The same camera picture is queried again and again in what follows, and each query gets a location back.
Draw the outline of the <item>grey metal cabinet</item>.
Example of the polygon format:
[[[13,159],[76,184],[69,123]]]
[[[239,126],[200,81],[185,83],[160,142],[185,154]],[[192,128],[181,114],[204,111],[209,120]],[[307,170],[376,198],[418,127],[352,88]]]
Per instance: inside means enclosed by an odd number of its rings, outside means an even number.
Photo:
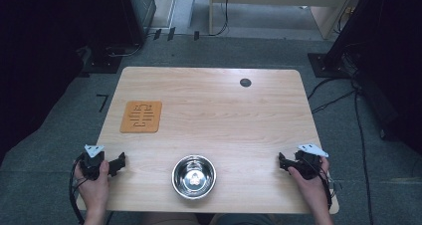
[[[146,35],[156,10],[155,0],[130,0],[138,28]]]

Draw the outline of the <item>person's right hand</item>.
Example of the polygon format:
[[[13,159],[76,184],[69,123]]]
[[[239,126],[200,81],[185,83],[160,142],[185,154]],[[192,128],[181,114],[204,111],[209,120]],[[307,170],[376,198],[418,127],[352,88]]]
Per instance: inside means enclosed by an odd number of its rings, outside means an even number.
[[[320,161],[321,167],[319,175],[316,178],[305,180],[294,167],[289,167],[288,172],[295,180],[303,199],[309,207],[327,208],[328,205],[324,187],[327,182],[329,162],[325,157],[322,157]]]

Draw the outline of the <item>dark equipment rack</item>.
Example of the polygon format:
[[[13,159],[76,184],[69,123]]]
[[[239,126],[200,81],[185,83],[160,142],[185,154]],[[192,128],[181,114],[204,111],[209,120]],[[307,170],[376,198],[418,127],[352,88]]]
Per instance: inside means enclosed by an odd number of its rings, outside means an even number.
[[[422,154],[422,0],[358,0],[325,62],[344,56],[385,133]]]

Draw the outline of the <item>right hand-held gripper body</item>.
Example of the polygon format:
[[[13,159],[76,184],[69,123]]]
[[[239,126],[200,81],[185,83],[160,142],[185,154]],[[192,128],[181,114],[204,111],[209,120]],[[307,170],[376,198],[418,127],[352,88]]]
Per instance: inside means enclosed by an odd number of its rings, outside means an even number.
[[[328,158],[328,153],[316,144],[299,145],[295,153],[295,168],[304,179],[313,179],[319,174],[322,157]]]

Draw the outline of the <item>stainless steel bowl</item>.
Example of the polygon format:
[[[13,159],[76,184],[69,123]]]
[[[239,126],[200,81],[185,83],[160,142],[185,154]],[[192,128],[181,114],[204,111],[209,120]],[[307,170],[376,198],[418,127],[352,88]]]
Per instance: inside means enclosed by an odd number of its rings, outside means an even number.
[[[214,164],[199,154],[181,158],[173,167],[171,182],[175,192],[184,199],[198,200],[213,189],[217,178]]]

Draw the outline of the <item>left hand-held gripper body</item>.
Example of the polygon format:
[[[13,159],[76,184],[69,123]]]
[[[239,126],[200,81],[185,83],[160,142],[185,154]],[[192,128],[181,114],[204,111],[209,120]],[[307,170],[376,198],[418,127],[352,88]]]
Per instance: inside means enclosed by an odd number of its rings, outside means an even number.
[[[88,180],[97,180],[100,176],[100,168],[105,160],[103,145],[85,145],[83,158],[80,163],[80,169],[84,178]]]

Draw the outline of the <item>black stand base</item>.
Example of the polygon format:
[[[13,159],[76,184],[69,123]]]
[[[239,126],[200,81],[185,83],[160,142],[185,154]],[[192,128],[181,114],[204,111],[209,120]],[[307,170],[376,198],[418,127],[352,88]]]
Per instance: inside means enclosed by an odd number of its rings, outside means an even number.
[[[334,60],[328,54],[308,53],[314,74],[317,78],[348,79],[342,59]]]
[[[83,47],[83,73],[87,74],[115,74],[120,66],[121,57],[110,55],[103,48]]]

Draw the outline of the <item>person's left hand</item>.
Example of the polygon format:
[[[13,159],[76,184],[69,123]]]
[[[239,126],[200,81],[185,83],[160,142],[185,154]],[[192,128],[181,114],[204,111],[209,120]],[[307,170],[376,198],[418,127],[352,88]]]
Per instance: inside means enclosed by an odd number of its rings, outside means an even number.
[[[108,170],[106,160],[101,163],[100,175],[96,180],[89,180],[83,177],[80,166],[77,165],[75,176],[78,179],[78,190],[81,194],[88,211],[103,211],[108,201]]]

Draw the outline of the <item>dark curtain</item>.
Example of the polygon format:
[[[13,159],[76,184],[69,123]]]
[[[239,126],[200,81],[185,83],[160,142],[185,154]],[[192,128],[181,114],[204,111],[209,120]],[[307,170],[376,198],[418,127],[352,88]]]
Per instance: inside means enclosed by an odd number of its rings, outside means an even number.
[[[130,0],[0,0],[0,162],[83,70],[78,50],[142,42]]]

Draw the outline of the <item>orange slotted trivet mat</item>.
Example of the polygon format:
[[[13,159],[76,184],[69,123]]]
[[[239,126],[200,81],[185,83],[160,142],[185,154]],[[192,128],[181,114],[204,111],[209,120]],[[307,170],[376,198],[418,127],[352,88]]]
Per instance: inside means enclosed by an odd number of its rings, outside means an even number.
[[[162,102],[128,102],[123,113],[120,131],[122,133],[157,132],[159,129]]]

